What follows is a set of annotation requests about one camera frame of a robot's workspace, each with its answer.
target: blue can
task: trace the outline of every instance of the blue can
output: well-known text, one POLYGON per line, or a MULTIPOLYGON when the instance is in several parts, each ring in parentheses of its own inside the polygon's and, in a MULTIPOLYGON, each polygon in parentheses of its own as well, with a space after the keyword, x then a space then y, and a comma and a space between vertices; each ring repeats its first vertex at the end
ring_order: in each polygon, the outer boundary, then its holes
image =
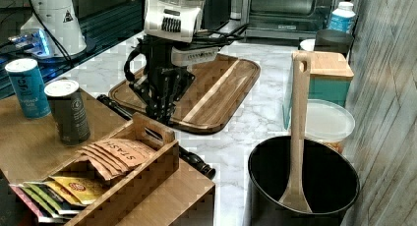
POLYGON ((37 119, 51 112, 44 92, 45 84, 35 60, 30 58, 14 60, 6 65, 5 70, 25 117, 37 119))

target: wooden box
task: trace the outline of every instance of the wooden box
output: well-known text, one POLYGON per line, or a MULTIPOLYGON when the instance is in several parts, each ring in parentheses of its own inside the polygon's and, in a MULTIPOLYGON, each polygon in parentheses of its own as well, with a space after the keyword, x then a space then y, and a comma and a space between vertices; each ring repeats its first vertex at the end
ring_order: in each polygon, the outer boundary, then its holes
MULTIPOLYGON (((110 190, 66 225, 116 225, 179 167, 179 147, 174 132, 144 115, 135 114, 126 125, 104 137, 110 138, 141 141, 156 153, 127 176, 111 181, 110 190), (159 134, 160 139, 150 132, 159 134)), ((96 175, 80 162, 63 166, 58 172, 63 176, 96 175)))

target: wooden wall panel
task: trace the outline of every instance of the wooden wall panel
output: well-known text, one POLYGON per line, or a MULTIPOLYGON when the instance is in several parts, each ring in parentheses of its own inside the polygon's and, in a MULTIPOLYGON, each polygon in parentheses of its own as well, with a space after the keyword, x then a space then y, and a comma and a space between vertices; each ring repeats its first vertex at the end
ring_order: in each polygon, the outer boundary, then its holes
POLYGON ((417 0, 362 0, 343 154, 361 182, 346 225, 417 225, 417 0))

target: water bottle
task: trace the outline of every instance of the water bottle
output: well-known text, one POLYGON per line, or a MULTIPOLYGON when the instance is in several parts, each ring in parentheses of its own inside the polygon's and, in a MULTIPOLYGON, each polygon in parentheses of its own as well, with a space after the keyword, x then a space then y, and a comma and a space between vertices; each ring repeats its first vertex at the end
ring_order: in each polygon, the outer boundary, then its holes
POLYGON ((356 16, 352 9, 352 3, 340 2, 337 9, 331 13, 328 28, 351 33, 356 16))

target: toaster oven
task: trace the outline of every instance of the toaster oven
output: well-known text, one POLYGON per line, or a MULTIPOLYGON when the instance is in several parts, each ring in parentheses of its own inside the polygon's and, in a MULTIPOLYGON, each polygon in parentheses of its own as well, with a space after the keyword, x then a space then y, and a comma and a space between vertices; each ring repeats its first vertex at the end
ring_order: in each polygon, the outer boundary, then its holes
POLYGON ((241 22, 249 24, 247 37, 304 39, 328 26, 340 1, 359 0, 243 0, 241 22))

